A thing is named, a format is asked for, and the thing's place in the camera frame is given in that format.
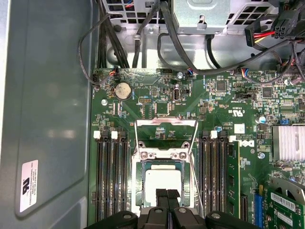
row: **black cable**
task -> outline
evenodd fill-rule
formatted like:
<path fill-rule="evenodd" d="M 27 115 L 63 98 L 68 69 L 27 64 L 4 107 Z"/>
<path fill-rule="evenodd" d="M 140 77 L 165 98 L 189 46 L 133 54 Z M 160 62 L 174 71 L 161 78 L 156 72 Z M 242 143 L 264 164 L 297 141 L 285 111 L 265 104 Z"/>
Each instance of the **black cable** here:
<path fill-rule="evenodd" d="M 102 81 L 100 82 L 95 82 L 93 81 L 90 76 L 88 75 L 86 69 L 85 69 L 85 65 L 84 65 L 84 62 L 82 60 L 82 54 L 81 54 L 81 45 L 82 45 L 82 42 L 84 41 L 84 39 L 86 38 L 86 36 L 88 36 L 90 33 L 92 33 L 95 29 L 97 29 L 107 18 L 110 17 L 110 14 L 106 13 L 102 19 L 100 19 L 95 25 L 92 26 L 91 29 L 89 29 L 81 38 L 80 38 L 80 41 L 78 42 L 78 50 L 77 50 L 77 56 L 79 58 L 79 61 L 80 61 L 80 64 L 81 64 L 81 69 L 82 69 L 82 72 L 84 73 L 86 79 L 92 83 L 92 84 L 95 84 L 95 85 L 101 85 L 103 84 L 107 79 L 108 77 L 105 77 Z"/>
<path fill-rule="evenodd" d="M 106 39 L 106 28 L 104 24 L 100 25 L 99 29 L 99 43 L 98 43 L 98 54 L 97 54 L 97 68 L 107 67 L 107 39 Z"/>
<path fill-rule="evenodd" d="M 153 6 L 152 11 L 148 14 L 148 16 L 145 18 L 143 23 L 140 25 L 136 35 L 142 34 L 144 27 L 152 20 L 154 14 L 158 12 L 159 8 L 160 8 L 160 2 L 157 1 Z M 140 55 L 140 45 L 141 45 L 141 41 L 135 40 L 132 68 L 137 68 L 137 66 L 138 66 L 138 60 L 139 60 L 139 55 Z"/>
<path fill-rule="evenodd" d="M 265 51 L 268 48 L 266 48 L 265 46 L 262 46 L 259 43 L 256 43 L 253 48 L 255 48 L 256 50 L 259 51 Z M 276 51 L 272 51 L 271 54 L 278 60 L 279 64 L 282 65 L 282 58 L 280 57 L 280 55 L 276 52 Z"/>
<path fill-rule="evenodd" d="M 247 77 L 246 75 L 244 76 L 244 78 L 247 80 L 247 81 L 250 81 L 252 83 L 255 83 L 255 84 L 260 84 L 260 85 L 263 85 L 263 84 L 270 84 L 270 83 L 275 83 L 276 81 L 280 80 L 286 73 L 287 71 L 290 69 L 291 67 L 291 64 L 294 60 L 294 52 L 293 52 L 293 47 L 291 47 L 291 55 L 289 57 L 289 61 L 287 63 L 287 65 L 285 66 L 285 69 L 283 70 L 282 73 L 279 74 L 278 77 L 276 77 L 275 79 L 273 80 L 270 80 L 270 81 L 267 81 L 267 82 L 258 82 L 258 81 L 255 81 L 249 77 Z"/>
<path fill-rule="evenodd" d="M 102 16 L 106 13 L 105 11 L 105 7 L 102 3 L 102 0 L 99 0 L 99 6 L 100 6 L 100 9 L 101 9 L 101 14 Z M 105 21 L 105 27 L 106 27 L 106 31 L 107 31 L 107 34 L 108 34 L 108 37 L 109 37 L 109 40 L 111 42 L 111 45 L 113 47 L 113 51 L 118 59 L 118 62 L 119 62 L 119 65 L 121 68 L 129 68 L 129 64 L 128 64 L 128 61 L 127 61 L 127 57 L 126 57 L 126 54 L 124 52 L 124 49 L 120 43 L 120 40 L 118 39 L 114 29 L 113 29 L 113 26 L 111 24 L 111 21 L 109 18 L 106 19 Z"/>
<path fill-rule="evenodd" d="M 187 70 L 186 69 L 180 69 L 180 68 L 177 68 L 175 66 L 172 66 L 170 65 L 168 62 L 165 61 L 165 59 L 161 56 L 161 38 L 163 36 L 169 36 L 168 33 L 161 33 L 159 36 L 158 36 L 158 41 L 157 41 L 157 52 L 158 52 L 158 57 L 160 59 L 160 61 L 162 62 L 162 64 L 168 68 L 168 69 L 172 69 L 174 71 L 177 71 L 177 72 L 182 72 L 182 73 L 187 73 Z"/>
<path fill-rule="evenodd" d="M 299 62 L 301 65 L 303 65 L 303 59 L 304 59 L 304 56 L 305 56 L 305 48 L 300 52 L 299 54 Z"/>
<path fill-rule="evenodd" d="M 298 58 L 297 53 L 296 53 L 296 45 L 297 45 L 296 42 L 294 42 L 293 45 L 292 45 L 293 51 L 294 51 L 294 55 L 295 55 L 295 65 L 296 65 L 296 67 L 298 68 L 298 70 L 299 70 L 299 72 L 300 72 L 300 75 L 301 75 L 303 81 L 305 82 L 305 76 L 304 76 L 304 74 L 303 74 L 303 72 L 302 72 L 302 68 L 301 68 L 301 66 L 300 66 L 300 61 L 299 61 L 299 58 Z"/>
<path fill-rule="evenodd" d="M 245 65 L 248 65 L 249 63 L 258 60 L 259 58 L 261 58 L 262 56 L 278 49 L 281 47 L 284 47 L 286 45 L 288 45 L 290 43 L 290 41 L 285 40 L 281 43 L 278 43 L 270 48 L 268 48 L 266 51 L 263 51 L 257 55 L 255 55 L 254 57 L 251 57 L 243 62 L 237 63 L 237 64 L 233 64 L 224 68 L 220 68 L 220 69 L 210 69 L 210 70 L 198 70 L 194 64 L 192 63 L 192 61 L 190 60 L 190 58 L 187 56 L 187 54 L 185 53 L 185 50 L 183 49 L 178 36 L 176 34 L 175 28 L 174 28 L 174 24 L 173 24 L 173 19 L 172 16 L 168 10 L 167 7 L 167 3 L 162 1 L 161 2 L 161 11 L 162 14 L 164 16 L 164 20 L 165 20 L 165 24 L 167 27 L 167 31 L 169 32 L 169 35 L 173 41 L 174 47 L 177 50 L 179 56 L 182 58 L 182 60 L 193 70 L 193 72 L 200 74 L 200 75 L 213 75 L 213 74 L 219 74 L 222 72 L 226 72 L 226 71 L 230 71 L 230 70 L 234 70 L 237 68 L 241 68 Z"/>
<path fill-rule="evenodd" d="M 212 39 L 214 38 L 214 35 L 206 35 L 206 49 L 209 55 L 209 58 L 212 62 L 212 64 L 214 64 L 214 66 L 216 68 L 221 68 L 221 66 L 219 65 L 219 63 L 217 62 L 217 60 L 214 58 L 213 52 L 212 52 Z"/>

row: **red wire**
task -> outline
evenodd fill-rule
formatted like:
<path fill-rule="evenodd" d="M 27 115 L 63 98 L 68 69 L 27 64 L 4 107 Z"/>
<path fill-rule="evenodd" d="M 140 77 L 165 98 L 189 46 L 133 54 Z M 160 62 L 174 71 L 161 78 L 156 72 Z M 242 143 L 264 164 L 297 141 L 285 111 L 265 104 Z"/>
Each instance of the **red wire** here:
<path fill-rule="evenodd" d="M 261 38 L 261 37 L 273 35 L 274 33 L 275 33 L 274 31 L 273 32 L 265 32 L 265 33 L 254 35 L 254 38 Z"/>

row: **ram slot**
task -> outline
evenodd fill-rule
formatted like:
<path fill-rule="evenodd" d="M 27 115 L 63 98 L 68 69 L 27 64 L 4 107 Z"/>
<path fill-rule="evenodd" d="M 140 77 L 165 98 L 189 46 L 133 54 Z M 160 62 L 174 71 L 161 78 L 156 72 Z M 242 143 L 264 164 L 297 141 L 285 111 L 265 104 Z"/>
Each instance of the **ram slot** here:
<path fill-rule="evenodd" d="M 225 132 L 221 132 L 218 142 L 218 160 L 219 160 L 219 198 L 220 205 L 218 211 L 226 210 L 226 160 L 228 154 L 228 138 Z"/>
<path fill-rule="evenodd" d="M 104 214 L 103 218 L 109 217 L 111 215 L 110 210 L 110 189 L 111 189 L 111 142 L 108 139 L 105 139 L 103 142 L 103 156 L 104 162 L 106 164 L 104 170 Z"/>
<path fill-rule="evenodd" d="M 121 138 L 121 211 L 126 210 L 127 202 L 127 172 L 128 172 L 128 142 L 127 136 Z"/>
<path fill-rule="evenodd" d="M 97 176 L 96 176 L 96 221 L 102 220 L 103 205 L 103 143 L 97 143 Z"/>
<path fill-rule="evenodd" d="M 212 211 L 218 211 L 219 206 L 219 160 L 218 160 L 218 145 L 219 145 L 219 139 L 213 139 L 211 143 L 211 181 L 212 181 Z"/>
<path fill-rule="evenodd" d="M 119 209 L 119 174 L 120 174 L 120 142 L 116 139 L 113 140 L 113 193 L 112 193 L 112 213 L 115 214 L 120 211 Z"/>
<path fill-rule="evenodd" d="M 203 215 L 210 212 L 211 200 L 210 190 L 211 185 L 209 179 L 209 155 L 210 155 L 210 140 L 208 134 L 203 133 L 199 143 L 199 185 L 201 191 L 201 199 L 203 202 Z"/>

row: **chip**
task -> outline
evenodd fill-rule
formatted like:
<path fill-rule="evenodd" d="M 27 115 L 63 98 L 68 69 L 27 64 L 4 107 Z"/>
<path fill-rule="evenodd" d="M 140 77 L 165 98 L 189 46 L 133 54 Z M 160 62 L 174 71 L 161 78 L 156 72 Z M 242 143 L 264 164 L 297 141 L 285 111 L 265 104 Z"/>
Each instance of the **chip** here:
<path fill-rule="evenodd" d="M 272 98 L 272 87 L 263 88 L 263 98 Z"/>
<path fill-rule="evenodd" d="M 218 81 L 216 83 L 216 91 L 225 92 L 225 81 Z"/>
<path fill-rule="evenodd" d="M 200 113 L 206 113 L 206 107 L 200 107 Z"/>

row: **capacitor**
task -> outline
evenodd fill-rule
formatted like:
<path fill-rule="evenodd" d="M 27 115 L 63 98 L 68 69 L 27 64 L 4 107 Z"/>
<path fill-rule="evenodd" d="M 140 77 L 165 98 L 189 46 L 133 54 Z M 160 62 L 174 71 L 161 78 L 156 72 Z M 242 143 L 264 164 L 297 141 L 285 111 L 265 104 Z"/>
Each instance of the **capacitor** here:
<path fill-rule="evenodd" d="M 215 126 L 214 130 L 216 130 L 217 132 L 220 132 L 223 130 L 223 128 L 221 126 Z"/>
<path fill-rule="evenodd" d="M 257 124 L 265 124 L 266 123 L 266 117 L 265 116 L 260 116 L 260 117 L 257 117 L 256 118 L 256 120 L 255 120 L 255 122 L 257 123 Z"/>

